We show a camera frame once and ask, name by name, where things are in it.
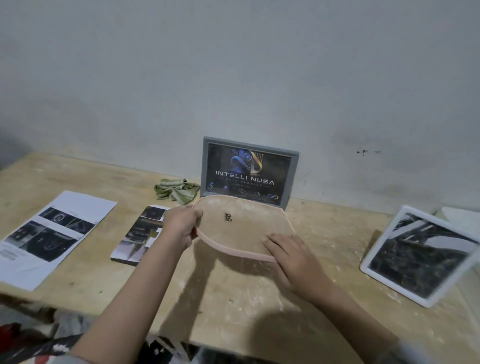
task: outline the rag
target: rag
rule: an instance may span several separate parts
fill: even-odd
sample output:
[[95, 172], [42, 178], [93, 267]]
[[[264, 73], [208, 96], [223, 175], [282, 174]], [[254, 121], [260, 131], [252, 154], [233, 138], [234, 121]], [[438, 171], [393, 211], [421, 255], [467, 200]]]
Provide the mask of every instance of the rag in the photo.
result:
[[196, 196], [200, 185], [187, 182], [186, 179], [169, 180], [163, 178], [159, 184], [154, 187], [158, 200], [165, 200], [169, 196], [172, 201], [178, 201], [181, 205], [191, 202]]

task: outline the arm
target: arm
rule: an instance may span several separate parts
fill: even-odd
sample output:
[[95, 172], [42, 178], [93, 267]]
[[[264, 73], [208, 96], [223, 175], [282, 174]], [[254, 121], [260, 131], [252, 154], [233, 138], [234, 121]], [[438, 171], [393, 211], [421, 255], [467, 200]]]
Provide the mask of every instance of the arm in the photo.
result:
[[135, 361], [177, 262], [196, 237], [194, 225], [201, 215], [191, 206], [165, 213], [157, 241], [70, 355], [98, 364]]
[[272, 234], [263, 243], [277, 260], [274, 267], [280, 281], [321, 310], [365, 363], [374, 363], [398, 342], [397, 336], [329, 279], [298, 236]]

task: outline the framed poster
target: framed poster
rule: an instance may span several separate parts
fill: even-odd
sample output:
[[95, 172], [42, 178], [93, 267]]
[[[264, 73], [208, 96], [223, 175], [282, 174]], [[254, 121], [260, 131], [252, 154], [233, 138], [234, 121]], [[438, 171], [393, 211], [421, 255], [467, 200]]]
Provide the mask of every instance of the framed poster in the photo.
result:
[[225, 194], [285, 209], [298, 152], [204, 137], [200, 195]]
[[431, 307], [479, 258], [479, 238], [435, 216], [402, 206], [365, 256], [360, 270]]

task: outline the curved wooden panel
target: curved wooden panel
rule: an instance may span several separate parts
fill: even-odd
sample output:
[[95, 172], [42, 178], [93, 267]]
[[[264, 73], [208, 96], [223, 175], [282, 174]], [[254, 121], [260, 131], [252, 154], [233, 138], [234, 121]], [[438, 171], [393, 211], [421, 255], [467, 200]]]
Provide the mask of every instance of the curved wooden panel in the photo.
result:
[[262, 238], [269, 233], [295, 233], [281, 208], [259, 202], [214, 195], [200, 199], [193, 208], [204, 211], [197, 222], [200, 239], [214, 249], [241, 258], [275, 262]]

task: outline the wooden board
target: wooden board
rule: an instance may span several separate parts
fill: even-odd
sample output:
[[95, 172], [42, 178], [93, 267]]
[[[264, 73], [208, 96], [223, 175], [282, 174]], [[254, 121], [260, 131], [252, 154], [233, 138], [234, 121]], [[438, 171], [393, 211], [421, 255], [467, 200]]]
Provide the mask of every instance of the wooden board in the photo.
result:
[[[153, 186], [163, 177], [41, 153], [0, 171], [2, 237], [63, 190], [118, 201], [35, 291], [0, 284], [0, 292], [100, 314], [133, 271], [110, 261], [110, 254], [143, 209], [158, 203]], [[480, 361], [480, 330], [456, 287], [427, 309], [359, 271], [389, 216], [293, 198], [286, 214], [327, 274], [382, 324], [423, 345], [440, 363]], [[222, 254], [203, 242], [180, 259], [151, 328], [159, 330], [283, 364], [361, 363], [321, 313], [279, 292], [265, 263]]]
[[295, 233], [281, 208], [255, 201], [213, 195], [197, 201], [194, 208], [204, 212], [197, 222], [198, 236], [212, 248], [240, 258], [275, 262], [262, 238]]

